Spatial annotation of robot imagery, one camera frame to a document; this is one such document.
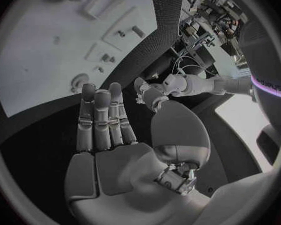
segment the robotic hand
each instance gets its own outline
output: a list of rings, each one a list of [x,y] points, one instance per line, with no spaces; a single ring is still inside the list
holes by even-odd
[[[138,93],[140,82],[150,87],[137,79]],[[181,219],[177,211],[194,219],[208,201],[194,189],[194,173],[210,155],[204,125],[157,89],[142,95],[146,101],[159,101],[151,121],[153,148],[137,142],[120,84],[112,83],[109,90],[96,91],[92,84],[82,88],[77,154],[68,166],[64,188],[69,208],[83,224],[153,225],[165,218],[175,224]]]
[[[171,94],[174,97],[193,96],[201,93],[215,95],[245,94],[252,96],[252,82],[249,76],[240,78],[212,77],[202,79],[192,74],[170,74],[162,84],[151,84],[165,96]]]

